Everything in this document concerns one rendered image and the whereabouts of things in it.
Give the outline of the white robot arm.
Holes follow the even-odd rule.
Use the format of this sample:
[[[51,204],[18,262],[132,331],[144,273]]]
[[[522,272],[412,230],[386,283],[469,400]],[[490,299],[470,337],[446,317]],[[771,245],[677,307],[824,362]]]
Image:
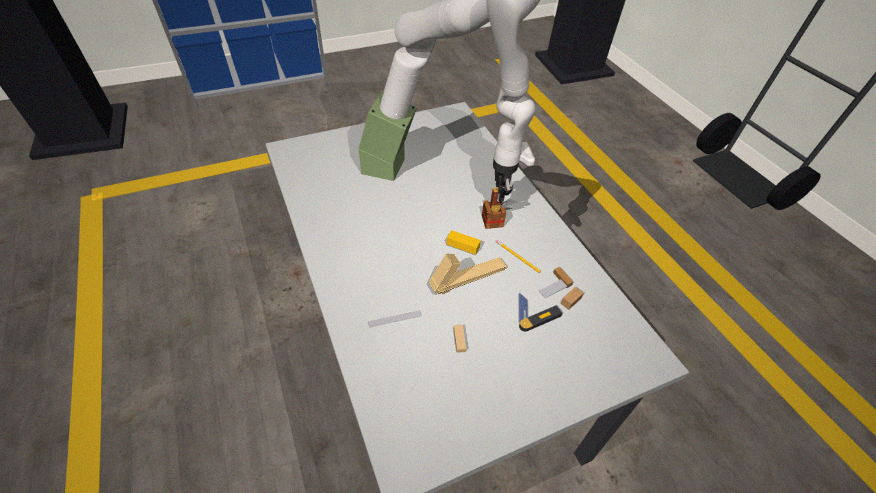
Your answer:
[[[381,112],[392,119],[407,115],[436,38],[463,36],[490,22],[500,56],[501,89],[495,108],[512,121],[500,126],[494,160],[502,166],[515,166],[520,160],[534,166],[534,154],[529,144],[522,141],[536,107],[534,101],[523,96],[529,88],[529,61],[517,44],[517,26],[538,3],[539,0],[442,0],[402,14],[396,22],[395,35],[403,48],[398,48],[392,59]]]

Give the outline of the grey flat bar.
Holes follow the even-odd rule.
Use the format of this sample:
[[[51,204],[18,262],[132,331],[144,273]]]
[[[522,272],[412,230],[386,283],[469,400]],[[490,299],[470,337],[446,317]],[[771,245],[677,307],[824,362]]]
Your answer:
[[[388,316],[387,318],[382,318],[382,319],[378,319],[378,320],[368,321],[368,325],[369,325],[369,327],[377,327],[378,325],[384,325],[384,324],[387,324],[387,323],[393,323],[393,322],[397,322],[397,321],[400,321],[400,320],[406,320],[406,319],[410,319],[410,318],[415,318],[416,316],[422,316],[422,315],[420,314],[420,311],[409,312],[409,313],[403,313],[403,314],[400,314],[400,315],[397,315],[397,316]]]

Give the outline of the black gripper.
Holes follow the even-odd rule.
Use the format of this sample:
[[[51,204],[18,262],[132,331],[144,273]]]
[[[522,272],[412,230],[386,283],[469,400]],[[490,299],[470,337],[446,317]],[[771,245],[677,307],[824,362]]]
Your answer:
[[[502,166],[495,162],[495,160],[493,159],[493,168],[495,169],[496,181],[495,186],[497,186],[496,188],[498,188],[498,202],[504,201],[506,195],[512,192],[513,187],[510,187],[510,181],[512,180],[512,174],[517,171],[517,165],[519,165],[519,163],[517,163],[515,166]]]

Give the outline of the yellow rectangular block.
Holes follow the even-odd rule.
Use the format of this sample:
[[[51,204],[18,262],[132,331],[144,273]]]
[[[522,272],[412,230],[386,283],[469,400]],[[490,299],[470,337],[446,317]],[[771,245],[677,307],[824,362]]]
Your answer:
[[[480,248],[480,240],[478,238],[466,236],[452,230],[447,237],[446,244],[447,246],[453,247],[453,249],[470,253],[470,255],[476,255]]]

